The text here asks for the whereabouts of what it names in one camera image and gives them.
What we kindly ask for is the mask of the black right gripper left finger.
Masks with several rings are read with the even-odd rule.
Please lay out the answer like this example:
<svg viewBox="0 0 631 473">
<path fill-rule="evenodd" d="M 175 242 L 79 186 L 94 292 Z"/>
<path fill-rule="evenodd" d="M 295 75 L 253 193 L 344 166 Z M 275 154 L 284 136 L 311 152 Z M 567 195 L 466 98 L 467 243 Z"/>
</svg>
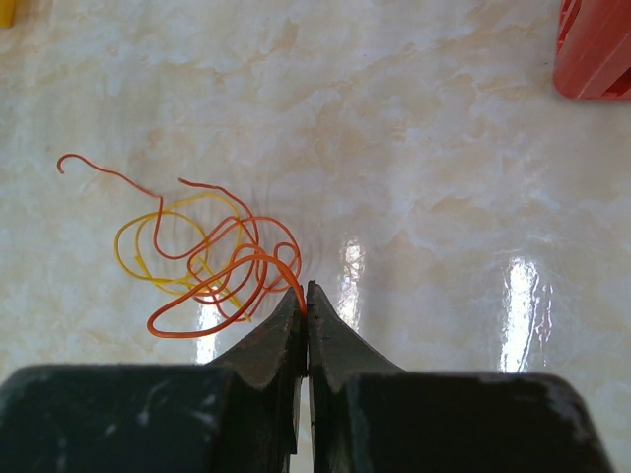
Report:
<svg viewBox="0 0 631 473">
<path fill-rule="evenodd" d="M 294 291 L 205 365 L 40 365 L 1 386 L 5 472 L 285 472 L 297 450 Z"/>
</svg>

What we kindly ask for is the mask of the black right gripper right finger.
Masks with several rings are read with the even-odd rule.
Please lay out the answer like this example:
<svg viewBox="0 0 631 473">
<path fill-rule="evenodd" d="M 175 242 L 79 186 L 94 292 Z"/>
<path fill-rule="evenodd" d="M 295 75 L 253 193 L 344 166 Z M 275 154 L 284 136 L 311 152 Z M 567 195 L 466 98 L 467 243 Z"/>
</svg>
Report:
<svg viewBox="0 0 631 473">
<path fill-rule="evenodd" d="M 544 373 L 408 372 L 307 293 L 317 472 L 609 472 L 587 405 Z"/>
</svg>

